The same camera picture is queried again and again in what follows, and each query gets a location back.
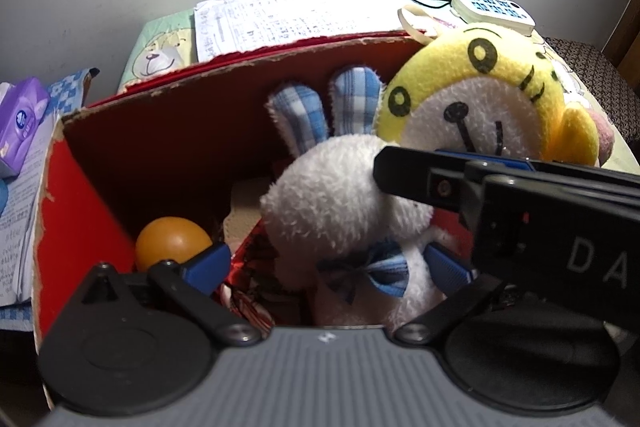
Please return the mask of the mauve plush toy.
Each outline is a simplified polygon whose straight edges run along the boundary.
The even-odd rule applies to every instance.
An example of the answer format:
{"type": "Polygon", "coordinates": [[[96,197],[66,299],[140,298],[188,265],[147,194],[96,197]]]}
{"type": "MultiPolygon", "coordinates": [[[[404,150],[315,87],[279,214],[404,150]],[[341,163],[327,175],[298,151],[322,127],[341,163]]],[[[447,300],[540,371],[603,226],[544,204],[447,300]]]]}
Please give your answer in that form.
{"type": "Polygon", "coordinates": [[[599,138],[598,163],[600,166],[603,166],[613,152],[615,144],[614,127],[608,119],[608,115],[600,110],[590,108],[588,109],[588,113],[597,128],[599,138]]]}

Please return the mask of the white bunny plush toy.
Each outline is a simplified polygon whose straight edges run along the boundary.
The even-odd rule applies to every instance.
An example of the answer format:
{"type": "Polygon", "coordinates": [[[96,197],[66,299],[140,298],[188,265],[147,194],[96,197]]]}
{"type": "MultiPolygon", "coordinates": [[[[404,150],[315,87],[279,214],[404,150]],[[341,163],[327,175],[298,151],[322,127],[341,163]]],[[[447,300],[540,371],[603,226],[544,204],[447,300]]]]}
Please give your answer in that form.
{"type": "Polygon", "coordinates": [[[393,331],[444,299],[424,251],[450,235],[431,224],[432,207],[385,194],[373,179],[386,145],[374,133],[382,92],[374,70],[352,66],[330,81],[329,114],[304,84],[267,98],[293,160],[262,195],[260,215],[278,253],[277,279],[307,291],[322,326],[393,331]]]}

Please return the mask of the yellow tiger plush toy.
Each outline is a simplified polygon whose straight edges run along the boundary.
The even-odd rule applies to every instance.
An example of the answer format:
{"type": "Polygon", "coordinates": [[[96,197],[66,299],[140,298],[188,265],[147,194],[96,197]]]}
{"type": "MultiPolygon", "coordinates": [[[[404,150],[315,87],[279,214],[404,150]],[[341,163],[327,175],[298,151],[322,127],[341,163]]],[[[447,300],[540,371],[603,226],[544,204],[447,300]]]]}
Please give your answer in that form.
{"type": "Polygon", "coordinates": [[[563,86],[541,49],[488,23],[421,38],[386,86],[377,136],[415,150],[599,164],[589,110],[563,86]]]}

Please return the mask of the orange gourd toy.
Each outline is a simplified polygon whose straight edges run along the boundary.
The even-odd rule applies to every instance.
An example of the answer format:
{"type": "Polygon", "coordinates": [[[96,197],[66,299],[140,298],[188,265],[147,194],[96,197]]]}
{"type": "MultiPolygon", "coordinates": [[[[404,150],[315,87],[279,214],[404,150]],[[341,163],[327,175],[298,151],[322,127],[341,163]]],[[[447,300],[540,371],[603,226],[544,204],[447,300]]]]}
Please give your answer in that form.
{"type": "Polygon", "coordinates": [[[212,239],[196,223],[179,217],[158,218],[137,237],[136,268],[146,272],[163,260],[183,263],[212,245],[212,239]]]}

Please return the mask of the white power strip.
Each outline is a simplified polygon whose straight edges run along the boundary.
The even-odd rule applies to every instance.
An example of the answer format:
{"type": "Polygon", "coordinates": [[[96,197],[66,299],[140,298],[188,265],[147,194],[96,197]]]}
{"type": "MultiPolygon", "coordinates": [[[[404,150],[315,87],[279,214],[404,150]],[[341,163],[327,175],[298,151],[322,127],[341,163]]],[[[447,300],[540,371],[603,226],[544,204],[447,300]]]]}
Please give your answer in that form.
{"type": "Polygon", "coordinates": [[[451,0],[451,7],[467,24],[500,25],[526,37],[536,27],[532,17],[511,0],[451,0]]]}

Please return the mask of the handwritten paper stack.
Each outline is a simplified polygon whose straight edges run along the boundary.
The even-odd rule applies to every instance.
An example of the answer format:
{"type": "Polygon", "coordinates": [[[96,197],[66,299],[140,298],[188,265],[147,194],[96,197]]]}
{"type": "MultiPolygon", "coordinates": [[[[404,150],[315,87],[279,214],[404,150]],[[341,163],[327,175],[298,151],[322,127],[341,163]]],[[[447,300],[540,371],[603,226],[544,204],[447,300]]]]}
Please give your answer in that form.
{"type": "Polygon", "coordinates": [[[44,117],[20,174],[8,184],[9,197],[1,215],[1,306],[32,297],[35,223],[38,197],[58,114],[44,117]]]}

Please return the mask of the blue glasses case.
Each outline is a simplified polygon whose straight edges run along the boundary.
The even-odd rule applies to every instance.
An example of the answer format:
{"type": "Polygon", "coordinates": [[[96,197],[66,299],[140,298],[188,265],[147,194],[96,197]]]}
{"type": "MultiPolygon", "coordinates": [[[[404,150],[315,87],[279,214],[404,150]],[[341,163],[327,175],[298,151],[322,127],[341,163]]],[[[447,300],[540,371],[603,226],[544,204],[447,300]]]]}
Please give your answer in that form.
{"type": "Polygon", "coordinates": [[[6,181],[4,181],[3,179],[0,179],[0,215],[2,215],[4,208],[6,208],[6,203],[8,202],[8,198],[9,198],[8,184],[6,184],[6,181]]]}

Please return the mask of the red cardboard box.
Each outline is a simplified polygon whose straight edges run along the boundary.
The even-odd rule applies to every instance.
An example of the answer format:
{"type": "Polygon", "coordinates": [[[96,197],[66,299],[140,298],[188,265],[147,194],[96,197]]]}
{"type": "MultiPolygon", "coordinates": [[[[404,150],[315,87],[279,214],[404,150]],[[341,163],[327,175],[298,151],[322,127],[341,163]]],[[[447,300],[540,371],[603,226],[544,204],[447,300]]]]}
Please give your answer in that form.
{"type": "MultiPolygon", "coordinates": [[[[408,37],[388,35],[223,58],[64,118],[55,128],[38,210],[40,348],[95,265],[143,273],[134,242],[154,219],[183,217],[212,227],[228,215],[236,182],[263,173],[278,179],[293,157],[266,109],[271,93],[304,84],[329,114],[329,84],[339,72],[367,66],[384,92],[420,49],[408,37]]],[[[258,221],[270,185],[258,195],[258,221]]],[[[397,329],[317,324],[307,291],[289,291],[277,279],[277,259],[278,253],[278,286],[265,302],[272,329],[254,346],[222,350],[198,387],[134,416],[90,416],[56,403],[50,422],[448,426],[480,413],[482,405],[445,374],[432,351],[396,343],[397,329]]]]}

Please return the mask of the handwritten paper notebook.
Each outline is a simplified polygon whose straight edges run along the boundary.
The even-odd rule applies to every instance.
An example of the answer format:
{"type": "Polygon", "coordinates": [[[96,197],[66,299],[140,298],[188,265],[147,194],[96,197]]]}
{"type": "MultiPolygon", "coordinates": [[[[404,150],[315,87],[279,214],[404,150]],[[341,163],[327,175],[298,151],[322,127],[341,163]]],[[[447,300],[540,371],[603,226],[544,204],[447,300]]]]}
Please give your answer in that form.
{"type": "Polygon", "coordinates": [[[201,62],[233,52],[316,37],[368,34],[400,27],[409,0],[207,0],[195,5],[201,62]]]}

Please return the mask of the blue checkered cloth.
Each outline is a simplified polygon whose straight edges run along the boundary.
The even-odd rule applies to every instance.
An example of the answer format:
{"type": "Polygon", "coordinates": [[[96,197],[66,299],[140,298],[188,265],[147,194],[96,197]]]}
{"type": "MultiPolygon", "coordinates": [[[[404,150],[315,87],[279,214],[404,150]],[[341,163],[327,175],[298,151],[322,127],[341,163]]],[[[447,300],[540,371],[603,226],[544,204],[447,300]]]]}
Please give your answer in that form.
{"type": "MultiPolygon", "coordinates": [[[[98,74],[99,71],[96,68],[81,69],[75,74],[58,80],[51,86],[43,86],[48,91],[50,100],[42,120],[53,112],[57,113],[58,119],[60,119],[81,109],[85,103],[86,90],[91,80],[98,74]]],[[[15,178],[16,176],[12,176],[12,178],[4,178],[3,180],[9,184],[15,178]]],[[[1,306],[1,328],[4,331],[30,332],[32,330],[34,319],[32,318],[30,298],[22,303],[15,303],[13,306],[1,306]]]]}

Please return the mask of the purple tissue pack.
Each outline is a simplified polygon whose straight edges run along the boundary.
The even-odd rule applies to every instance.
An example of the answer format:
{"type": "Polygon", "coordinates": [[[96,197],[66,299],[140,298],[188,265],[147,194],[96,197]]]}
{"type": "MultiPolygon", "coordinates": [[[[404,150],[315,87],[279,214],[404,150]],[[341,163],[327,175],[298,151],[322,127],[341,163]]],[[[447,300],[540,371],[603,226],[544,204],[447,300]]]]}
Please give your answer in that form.
{"type": "Polygon", "coordinates": [[[1,85],[1,178],[17,176],[46,113],[49,93],[30,77],[1,85]]]}

